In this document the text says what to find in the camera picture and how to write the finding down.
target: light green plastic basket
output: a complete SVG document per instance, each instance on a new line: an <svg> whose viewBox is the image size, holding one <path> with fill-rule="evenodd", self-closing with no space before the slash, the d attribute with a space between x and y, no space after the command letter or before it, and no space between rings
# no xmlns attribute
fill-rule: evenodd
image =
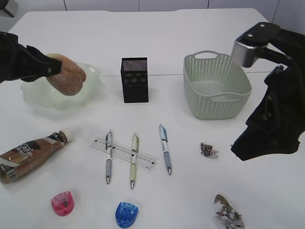
<svg viewBox="0 0 305 229"><path fill-rule="evenodd" d="M198 59L212 53L215 58ZM193 114L200 119L236 117L250 94L250 82L231 56L213 51L188 55L184 59L184 89Z"/></svg>

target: crumpled paper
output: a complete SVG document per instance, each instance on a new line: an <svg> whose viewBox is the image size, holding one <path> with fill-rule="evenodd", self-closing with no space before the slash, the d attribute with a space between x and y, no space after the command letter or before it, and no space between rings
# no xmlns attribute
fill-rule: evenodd
<svg viewBox="0 0 305 229"><path fill-rule="evenodd" d="M212 159L217 159L219 157L218 156L219 152L217 150L214 150L213 146L211 146L211 145L207 145L206 143L201 142L200 148L201 148L201 154L206 157L209 157Z"/></svg>
<svg viewBox="0 0 305 229"><path fill-rule="evenodd" d="M216 214L227 229L245 229L242 215L238 214L222 195L218 194L214 203L220 203L222 205L221 211L217 211Z"/></svg>

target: bottle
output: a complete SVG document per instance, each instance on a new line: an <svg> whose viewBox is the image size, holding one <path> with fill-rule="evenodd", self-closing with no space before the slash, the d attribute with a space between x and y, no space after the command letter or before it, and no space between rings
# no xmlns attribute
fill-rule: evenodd
<svg viewBox="0 0 305 229"><path fill-rule="evenodd" d="M73 139L70 129L29 141L0 155L0 182L11 183L41 165L55 150Z"/></svg>

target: pencil sharpener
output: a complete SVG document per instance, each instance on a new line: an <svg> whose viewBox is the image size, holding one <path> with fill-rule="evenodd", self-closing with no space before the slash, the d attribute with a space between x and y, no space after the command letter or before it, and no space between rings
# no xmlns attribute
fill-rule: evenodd
<svg viewBox="0 0 305 229"><path fill-rule="evenodd" d="M118 226L120 228L130 227L137 218L138 211L139 209L137 206L130 203L121 202L115 212L115 218Z"/></svg>
<svg viewBox="0 0 305 229"><path fill-rule="evenodd" d="M122 58L124 103L148 102L147 58Z"/></svg>
<svg viewBox="0 0 305 229"><path fill-rule="evenodd" d="M66 216L74 208L74 200L70 191L58 194L51 200L52 208L59 216Z"/></svg>

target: clear plastic ruler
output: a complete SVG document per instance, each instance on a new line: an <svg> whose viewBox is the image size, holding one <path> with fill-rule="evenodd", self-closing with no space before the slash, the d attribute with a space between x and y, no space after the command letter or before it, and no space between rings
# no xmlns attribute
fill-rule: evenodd
<svg viewBox="0 0 305 229"><path fill-rule="evenodd" d="M117 157L126 162L131 162L132 156L134 155L135 152L133 152L129 149L126 149L124 147L118 146L116 144L107 142L101 138L96 138L91 143L90 147L107 153L106 143L108 143L109 145L112 145L112 156ZM137 166L140 166L142 168L152 171L153 168L155 167L155 165L156 165L156 159L154 159L150 156L146 156L146 155L137 153Z"/></svg>

